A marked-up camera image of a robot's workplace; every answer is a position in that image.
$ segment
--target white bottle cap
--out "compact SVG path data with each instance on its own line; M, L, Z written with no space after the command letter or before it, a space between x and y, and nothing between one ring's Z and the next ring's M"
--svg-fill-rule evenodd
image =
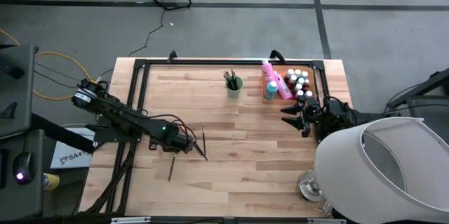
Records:
M294 84L296 82L297 77L295 75L291 76L290 79L288 80L288 82L290 84Z
M302 84L296 84L295 91L299 91L302 89Z
M294 73L295 73L295 70L289 69L289 70L287 70L286 77L287 77L287 78L290 78Z
M301 95L304 95L304 91L299 90L299 91L297 91L297 92L295 93L295 98L297 98L297 97L299 97L299 96L301 96Z

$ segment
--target wooden tabletop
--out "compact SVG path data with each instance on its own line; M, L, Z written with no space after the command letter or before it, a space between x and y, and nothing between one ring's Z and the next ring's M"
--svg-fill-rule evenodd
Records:
M110 93L123 103L134 59L118 58L114 69ZM351 105L342 61L324 63L330 94ZM302 138L300 131L281 121L292 117L279 112L285 105L262 102L259 66L232 65L244 84L240 98L228 98L222 73L230 67L151 66L144 108L150 115L179 116L200 140L204 126L209 162L196 150L179 153L168 182L173 153L150 151L144 137L135 156L127 216L324 216L295 193L299 175L314 165L313 132ZM116 149L116 143L107 143L95 151L80 211L91 206L111 180ZM121 184L118 188L115 205Z

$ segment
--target concrete floor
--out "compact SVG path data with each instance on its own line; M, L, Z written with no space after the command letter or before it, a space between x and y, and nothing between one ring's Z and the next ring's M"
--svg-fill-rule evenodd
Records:
M151 1L151 0L107 0ZM314 0L192 0L197 3L312 4ZM322 4L449 5L449 0L321 0ZM159 26L160 8L0 5L0 28L41 51L76 58L95 77L117 57L141 47ZM449 11L323 11L332 58L343 59L354 107L380 112L396 92L424 81L449 65ZM266 58L272 49L287 58L323 58L314 9L190 8L167 12L164 28L154 33L137 56ZM0 36L0 44L10 44ZM83 77L71 63L54 57L39 62ZM48 76L67 84L47 70ZM39 76L36 89L47 95L73 90ZM91 123L94 116L70 101L34 99L33 111L59 124Z

